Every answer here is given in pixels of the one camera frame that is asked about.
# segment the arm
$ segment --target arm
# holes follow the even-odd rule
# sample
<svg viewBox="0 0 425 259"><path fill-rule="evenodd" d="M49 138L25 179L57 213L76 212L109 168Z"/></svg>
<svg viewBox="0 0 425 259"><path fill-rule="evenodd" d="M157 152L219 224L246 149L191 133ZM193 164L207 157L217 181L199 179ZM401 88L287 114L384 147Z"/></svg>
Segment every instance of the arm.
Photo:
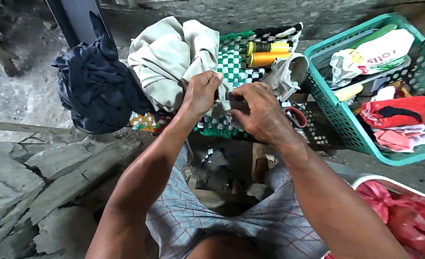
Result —
<svg viewBox="0 0 425 259"><path fill-rule="evenodd" d="M283 156L303 214L336 258L408 258L375 211L292 128L268 85L244 84L232 95L247 100L250 114L230 112Z"/></svg>
<svg viewBox="0 0 425 259"><path fill-rule="evenodd" d="M163 192L186 137L211 107L222 79L222 73L212 71L192 77L172 122L118 180L89 246L87 259L145 257L148 209Z"/></svg>

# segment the gray cloth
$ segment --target gray cloth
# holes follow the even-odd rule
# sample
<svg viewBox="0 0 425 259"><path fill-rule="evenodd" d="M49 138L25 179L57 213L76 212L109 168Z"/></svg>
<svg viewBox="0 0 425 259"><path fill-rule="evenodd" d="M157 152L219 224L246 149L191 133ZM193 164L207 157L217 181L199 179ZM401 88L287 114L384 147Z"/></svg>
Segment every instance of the gray cloth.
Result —
<svg viewBox="0 0 425 259"><path fill-rule="evenodd" d="M307 77L308 59L300 53L292 53L287 59L277 58L271 72L262 78L262 82L272 87L276 97L285 102Z"/></svg>
<svg viewBox="0 0 425 259"><path fill-rule="evenodd" d="M174 17L167 17L147 27L132 42L128 64L155 109L174 112L180 108L183 90L194 75L217 72L218 51L219 32L196 20L181 26ZM213 118L234 108L228 98L230 86L223 82L217 91L218 98L206 114ZM227 119L232 126L244 130L239 121L230 116Z"/></svg>
<svg viewBox="0 0 425 259"><path fill-rule="evenodd" d="M200 241L217 231L253 238L266 258L316 259L328 251L303 216L283 162L266 175L272 195L242 215L226 218L203 206L187 187L181 173L186 153L184 146L163 193L146 216L160 258L186 258Z"/></svg>

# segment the forearm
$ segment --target forearm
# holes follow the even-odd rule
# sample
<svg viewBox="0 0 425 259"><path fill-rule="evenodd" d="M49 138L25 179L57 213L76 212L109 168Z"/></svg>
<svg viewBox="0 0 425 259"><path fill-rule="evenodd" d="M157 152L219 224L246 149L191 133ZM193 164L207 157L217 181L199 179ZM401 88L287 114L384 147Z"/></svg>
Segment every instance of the forearm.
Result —
<svg viewBox="0 0 425 259"><path fill-rule="evenodd" d="M336 258L406 258L373 209L305 143L278 150L303 214Z"/></svg>
<svg viewBox="0 0 425 259"><path fill-rule="evenodd" d="M161 135L124 171L107 203L145 217L168 182L175 159L196 123L181 109Z"/></svg>

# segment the concrete wall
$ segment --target concrete wall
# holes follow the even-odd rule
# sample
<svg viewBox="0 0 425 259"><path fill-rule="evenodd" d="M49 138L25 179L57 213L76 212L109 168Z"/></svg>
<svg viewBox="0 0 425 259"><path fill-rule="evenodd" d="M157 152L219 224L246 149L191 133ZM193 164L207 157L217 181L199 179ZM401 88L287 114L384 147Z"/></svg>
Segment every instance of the concrete wall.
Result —
<svg viewBox="0 0 425 259"><path fill-rule="evenodd" d="M413 18L425 0L101 0L117 38L135 38L166 16L197 19L221 34L278 27L302 21L302 39L325 39L379 14L397 11ZM129 42L117 42L128 45Z"/></svg>

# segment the thread spool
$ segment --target thread spool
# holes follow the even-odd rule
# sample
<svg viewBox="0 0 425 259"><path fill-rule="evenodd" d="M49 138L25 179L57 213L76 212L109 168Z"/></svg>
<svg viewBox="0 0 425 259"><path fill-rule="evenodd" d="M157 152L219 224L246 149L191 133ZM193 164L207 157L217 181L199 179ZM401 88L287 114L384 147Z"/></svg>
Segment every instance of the thread spool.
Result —
<svg viewBox="0 0 425 259"><path fill-rule="evenodd" d="M256 43L250 42L247 44L246 55L250 56L252 53L262 52L289 52L290 44L283 42L275 43Z"/></svg>
<svg viewBox="0 0 425 259"><path fill-rule="evenodd" d="M258 66L269 66L273 64L273 61L276 58L289 58L291 55L290 52L261 52L261 53L251 53L248 58L249 67L258 67Z"/></svg>
<svg viewBox="0 0 425 259"><path fill-rule="evenodd" d="M354 97L356 94L360 93L362 90L362 84L354 84L342 88L340 90L334 91L334 95L338 98L339 101L346 101Z"/></svg>

